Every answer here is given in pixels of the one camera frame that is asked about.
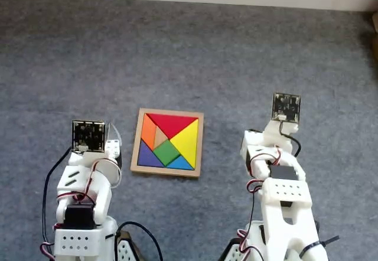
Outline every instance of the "blue triangle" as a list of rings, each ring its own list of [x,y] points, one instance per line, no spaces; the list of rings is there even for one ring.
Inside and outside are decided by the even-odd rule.
[[[164,167],[161,161],[159,161],[143,140],[141,140],[141,145],[139,147],[138,165],[145,167]]]
[[[172,163],[167,165],[167,168],[184,169],[186,171],[194,170],[183,156],[179,156]]]

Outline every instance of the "floor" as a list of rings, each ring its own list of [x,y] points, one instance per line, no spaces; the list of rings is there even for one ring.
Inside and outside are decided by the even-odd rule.
[[[126,0],[0,0],[1,260],[42,260],[45,175],[72,119],[112,120],[123,181],[109,214],[165,260],[217,260],[252,203],[239,156],[274,92],[302,96],[299,162],[330,260],[378,255],[378,73],[368,15]],[[205,113],[199,180],[132,174],[140,107]],[[47,204],[54,224],[54,173]],[[261,218],[258,208],[256,218]],[[129,228],[149,260],[149,237]],[[50,239],[53,232],[48,231]]]

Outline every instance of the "red triangle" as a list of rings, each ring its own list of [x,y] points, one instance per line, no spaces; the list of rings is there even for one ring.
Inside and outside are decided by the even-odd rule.
[[[193,121],[198,119],[188,116],[158,115],[156,113],[148,113],[147,115],[151,118],[154,124],[160,127],[168,139],[171,139]]]

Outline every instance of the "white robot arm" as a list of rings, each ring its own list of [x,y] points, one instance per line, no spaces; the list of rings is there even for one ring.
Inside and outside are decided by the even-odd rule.
[[[239,230],[242,239],[229,245],[220,260],[328,261],[312,215],[306,173],[291,154],[294,138],[289,134],[298,131],[299,106],[299,96],[275,94],[265,130],[244,132],[240,154],[254,178],[247,187],[257,185],[250,192],[261,200],[263,221]]]
[[[54,243],[48,243],[44,235],[40,246],[50,260],[114,261],[116,253],[119,260],[139,260],[131,238],[119,237],[117,222],[107,215],[111,188],[122,178],[122,157],[120,138],[110,139],[108,134],[105,140],[105,129],[104,122],[73,121],[72,152],[57,186]],[[44,248],[51,245],[53,253]]]

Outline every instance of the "tangram puzzle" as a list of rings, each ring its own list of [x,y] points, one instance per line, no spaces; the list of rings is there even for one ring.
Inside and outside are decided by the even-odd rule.
[[[199,177],[203,113],[140,109],[131,170]]]

